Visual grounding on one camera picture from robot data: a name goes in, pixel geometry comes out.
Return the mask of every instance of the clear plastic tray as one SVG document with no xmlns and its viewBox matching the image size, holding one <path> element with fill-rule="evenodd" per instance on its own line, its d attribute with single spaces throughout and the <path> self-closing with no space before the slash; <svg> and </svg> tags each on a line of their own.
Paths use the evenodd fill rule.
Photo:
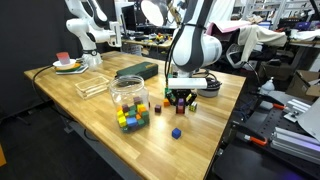
<svg viewBox="0 0 320 180">
<path fill-rule="evenodd" d="M 99 76 L 80 83 L 75 84 L 77 93 L 83 99 L 96 96 L 108 89 L 109 80 Z"/>
</svg>

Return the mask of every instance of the lamp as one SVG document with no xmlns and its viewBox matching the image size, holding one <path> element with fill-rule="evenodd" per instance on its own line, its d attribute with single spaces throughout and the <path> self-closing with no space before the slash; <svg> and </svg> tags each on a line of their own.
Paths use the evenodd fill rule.
<svg viewBox="0 0 320 180">
<path fill-rule="evenodd" d="M 143 0 L 141 9 L 146 18 L 156 26 L 163 26 L 167 23 L 166 0 Z"/>
</svg>

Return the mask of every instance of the white plate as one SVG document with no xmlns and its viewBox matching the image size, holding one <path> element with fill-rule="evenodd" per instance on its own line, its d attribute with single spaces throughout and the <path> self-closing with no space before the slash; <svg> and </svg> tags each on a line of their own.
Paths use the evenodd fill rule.
<svg viewBox="0 0 320 180">
<path fill-rule="evenodd" d="M 70 59 L 69 64 L 61 64 L 60 61 L 56 61 L 53 63 L 53 65 L 59 69 L 70 69 L 74 66 L 75 63 L 76 63 L 75 59 Z"/>
</svg>

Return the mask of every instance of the glass jar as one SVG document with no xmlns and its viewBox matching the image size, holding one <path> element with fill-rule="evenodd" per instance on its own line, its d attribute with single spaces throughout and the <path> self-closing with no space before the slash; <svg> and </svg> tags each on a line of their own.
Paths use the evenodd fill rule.
<svg viewBox="0 0 320 180">
<path fill-rule="evenodd" d="M 109 90 L 122 132 L 133 132 L 149 124 L 149 92 L 141 76 L 116 78 L 110 83 Z"/>
</svg>

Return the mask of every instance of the blue block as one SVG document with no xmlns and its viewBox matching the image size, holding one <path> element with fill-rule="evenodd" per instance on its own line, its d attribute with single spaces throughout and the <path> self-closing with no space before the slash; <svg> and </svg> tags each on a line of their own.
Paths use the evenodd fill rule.
<svg viewBox="0 0 320 180">
<path fill-rule="evenodd" d="M 181 130 L 178 128 L 175 128 L 172 131 L 172 137 L 174 137 L 175 139 L 178 139 L 181 136 Z"/>
<path fill-rule="evenodd" d="M 127 125 L 129 127 L 133 127 L 133 126 L 136 126 L 138 124 L 138 121 L 135 117 L 128 117 L 127 118 Z"/>
</svg>

